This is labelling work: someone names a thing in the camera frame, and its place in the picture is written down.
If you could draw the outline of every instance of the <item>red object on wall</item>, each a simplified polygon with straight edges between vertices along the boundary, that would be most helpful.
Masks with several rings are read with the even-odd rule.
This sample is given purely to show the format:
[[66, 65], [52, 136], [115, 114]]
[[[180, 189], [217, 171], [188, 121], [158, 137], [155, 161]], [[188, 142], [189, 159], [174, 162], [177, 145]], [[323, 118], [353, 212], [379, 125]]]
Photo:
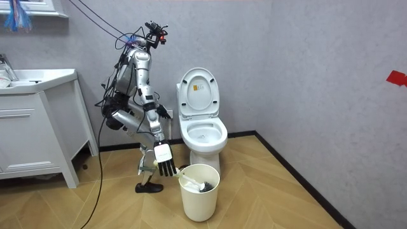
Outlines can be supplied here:
[[394, 83], [395, 85], [405, 85], [407, 87], [407, 77], [404, 73], [398, 71], [392, 71], [390, 76], [387, 78], [388, 82]]

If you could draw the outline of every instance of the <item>toilet base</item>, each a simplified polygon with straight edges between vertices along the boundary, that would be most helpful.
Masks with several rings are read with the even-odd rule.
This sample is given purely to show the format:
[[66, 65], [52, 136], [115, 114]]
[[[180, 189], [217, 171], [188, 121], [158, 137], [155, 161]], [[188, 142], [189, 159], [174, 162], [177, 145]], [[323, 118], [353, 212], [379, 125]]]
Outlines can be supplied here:
[[205, 165], [210, 165], [217, 170], [219, 175], [221, 175], [221, 166], [219, 164], [219, 153], [213, 156], [202, 157], [191, 151], [190, 153], [190, 164], [202, 163]]

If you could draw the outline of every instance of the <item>toilet lid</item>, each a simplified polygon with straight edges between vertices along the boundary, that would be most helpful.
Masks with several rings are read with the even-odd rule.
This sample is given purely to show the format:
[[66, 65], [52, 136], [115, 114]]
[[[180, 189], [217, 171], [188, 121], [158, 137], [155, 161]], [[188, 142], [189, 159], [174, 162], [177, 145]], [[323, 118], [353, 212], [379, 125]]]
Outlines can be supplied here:
[[219, 89], [208, 70], [196, 67], [185, 73], [180, 83], [179, 112], [184, 117], [219, 113]]

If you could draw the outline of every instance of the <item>herringbone floor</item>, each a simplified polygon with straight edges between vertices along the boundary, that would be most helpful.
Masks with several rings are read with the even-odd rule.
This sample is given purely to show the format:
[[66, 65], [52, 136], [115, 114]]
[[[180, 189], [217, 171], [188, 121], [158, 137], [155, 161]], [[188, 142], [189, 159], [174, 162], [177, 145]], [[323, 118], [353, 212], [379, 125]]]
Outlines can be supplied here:
[[[188, 162], [188, 148], [173, 146], [176, 165]], [[99, 205], [86, 228], [341, 228], [254, 137], [229, 139], [221, 152], [222, 179], [215, 214], [207, 222], [184, 214], [176, 178], [155, 175], [165, 189], [136, 194], [138, 149], [101, 153], [104, 182]], [[63, 181], [0, 188], [0, 228], [80, 228], [99, 190], [97, 158], [78, 171], [81, 184]]]

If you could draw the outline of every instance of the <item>trash can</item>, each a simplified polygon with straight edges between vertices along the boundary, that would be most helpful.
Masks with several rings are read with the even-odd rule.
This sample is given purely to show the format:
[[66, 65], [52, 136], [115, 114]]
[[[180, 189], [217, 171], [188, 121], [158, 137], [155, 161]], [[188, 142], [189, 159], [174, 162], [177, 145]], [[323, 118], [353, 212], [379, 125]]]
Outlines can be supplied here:
[[207, 181], [214, 186], [211, 191], [196, 193], [190, 188], [184, 187], [188, 182], [186, 179], [179, 178], [184, 212], [187, 217], [196, 222], [209, 219], [215, 212], [217, 189], [221, 180], [219, 173], [215, 168], [204, 164], [190, 165], [181, 172], [199, 183]]

